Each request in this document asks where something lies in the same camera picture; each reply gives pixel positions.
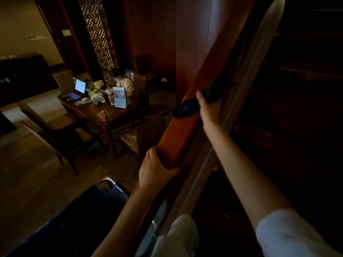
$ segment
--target beige wall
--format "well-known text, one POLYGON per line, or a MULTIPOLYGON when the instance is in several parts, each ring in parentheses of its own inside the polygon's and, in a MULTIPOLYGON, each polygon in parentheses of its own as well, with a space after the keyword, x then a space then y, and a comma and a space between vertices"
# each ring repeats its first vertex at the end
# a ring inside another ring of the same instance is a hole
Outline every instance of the beige wall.
POLYGON ((0 0, 0 56, 38 52, 49 66, 63 63, 33 0, 0 0), (31 42, 28 36, 47 39, 31 42))

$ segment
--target white cable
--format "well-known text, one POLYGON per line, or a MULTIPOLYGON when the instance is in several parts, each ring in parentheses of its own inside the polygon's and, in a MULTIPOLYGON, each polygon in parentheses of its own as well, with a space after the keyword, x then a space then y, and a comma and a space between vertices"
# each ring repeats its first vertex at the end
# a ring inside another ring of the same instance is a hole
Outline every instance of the white cable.
POLYGON ((126 139, 126 144, 127 145, 134 145, 135 143, 136 143, 136 140, 137 140, 137 138, 136 138, 136 136, 132 136, 131 134, 127 134, 126 135, 128 138, 126 139), (131 143, 131 144, 128 144, 128 140, 129 139, 135 139, 135 142, 134 143, 131 143))

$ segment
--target hand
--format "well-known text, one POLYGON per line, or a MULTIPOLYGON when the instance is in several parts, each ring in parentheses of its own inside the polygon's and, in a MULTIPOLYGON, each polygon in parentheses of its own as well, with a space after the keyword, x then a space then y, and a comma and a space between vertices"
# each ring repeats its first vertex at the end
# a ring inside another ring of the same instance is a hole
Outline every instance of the hand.
POLYGON ((208 104, 200 91, 196 92, 197 99, 200 105, 200 117, 204 123, 204 128, 211 123, 219 123, 220 100, 212 104, 208 104))
POLYGON ((156 146, 154 146, 146 152, 139 170, 139 188, 146 188, 158 193, 179 171, 180 168, 167 170, 158 158, 156 146))

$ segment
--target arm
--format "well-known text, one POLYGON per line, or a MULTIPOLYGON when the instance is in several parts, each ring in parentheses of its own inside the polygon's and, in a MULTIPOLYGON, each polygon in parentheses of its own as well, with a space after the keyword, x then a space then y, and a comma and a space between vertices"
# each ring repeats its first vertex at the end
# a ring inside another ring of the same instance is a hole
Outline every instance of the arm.
POLYGON ((259 221, 271 212, 291 208, 274 184, 249 160, 221 127, 218 120, 220 103, 208 104, 199 91, 197 98, 204 131, 254 229, 259 221))
POLYGON ((142 216, 159 191, 178 171, 179 168, 166 170, 162 166, 155 147, 148 150, 139 170, 139 189, 128 200, 113 228, 92 257, 125 256, 135 238, 142 216))

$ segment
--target geometric pattern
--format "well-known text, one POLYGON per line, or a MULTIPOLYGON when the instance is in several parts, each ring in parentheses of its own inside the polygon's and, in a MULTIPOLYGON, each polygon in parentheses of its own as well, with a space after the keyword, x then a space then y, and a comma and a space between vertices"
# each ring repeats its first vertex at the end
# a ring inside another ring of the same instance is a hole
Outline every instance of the geometric pattern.
POLYGON ((106 84, 115 85, 109 77, 109 70, 118 67, 113 39, 102 0, 78 0, 98 63, 106 84))

